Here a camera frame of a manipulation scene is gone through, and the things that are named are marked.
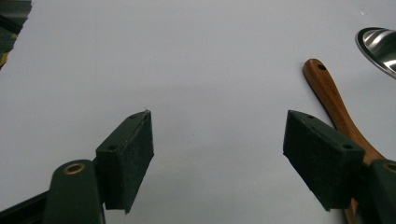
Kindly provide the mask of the stainless steel bowl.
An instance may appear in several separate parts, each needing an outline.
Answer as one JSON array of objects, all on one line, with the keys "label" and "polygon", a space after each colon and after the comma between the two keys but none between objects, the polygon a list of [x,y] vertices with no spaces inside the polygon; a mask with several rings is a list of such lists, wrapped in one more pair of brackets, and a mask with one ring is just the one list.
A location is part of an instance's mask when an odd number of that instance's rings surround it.
[{"label": "stainless steel bowl", "polygon": [[396,30],[364,28],[357,32],[355,42],[373,65],[396,79]]}]

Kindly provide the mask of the dark cloth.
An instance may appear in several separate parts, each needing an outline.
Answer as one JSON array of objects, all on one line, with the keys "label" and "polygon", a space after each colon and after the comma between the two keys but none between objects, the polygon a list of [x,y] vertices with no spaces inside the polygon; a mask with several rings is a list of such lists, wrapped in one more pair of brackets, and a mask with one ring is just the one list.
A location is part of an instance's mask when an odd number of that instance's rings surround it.
[{"label": "dark cloth", "polygon": [[32,0],[0,0],[0,69],[32,10]]}]

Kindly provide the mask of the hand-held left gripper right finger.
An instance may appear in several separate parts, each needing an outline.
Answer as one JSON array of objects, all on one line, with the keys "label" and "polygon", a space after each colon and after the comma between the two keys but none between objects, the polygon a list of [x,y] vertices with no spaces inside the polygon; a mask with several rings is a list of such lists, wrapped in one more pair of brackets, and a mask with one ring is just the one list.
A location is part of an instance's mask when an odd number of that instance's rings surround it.
[{"label": "hand-held left gripper right finger", "polygon": [[320,119],[290,110],[283,154],[325,210],[349,207],[364,149]]}]

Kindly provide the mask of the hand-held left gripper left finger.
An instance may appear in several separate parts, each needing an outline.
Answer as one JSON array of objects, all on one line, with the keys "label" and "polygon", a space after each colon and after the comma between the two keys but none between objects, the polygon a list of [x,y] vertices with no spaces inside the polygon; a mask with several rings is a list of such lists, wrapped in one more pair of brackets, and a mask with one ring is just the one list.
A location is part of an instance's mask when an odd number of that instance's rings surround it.
[{"label": "hand-held left gripper left finger", "polygon": [[154,156],[150,111],[126,118],[95,153],[106,210],[123,210],[128,214]]}]

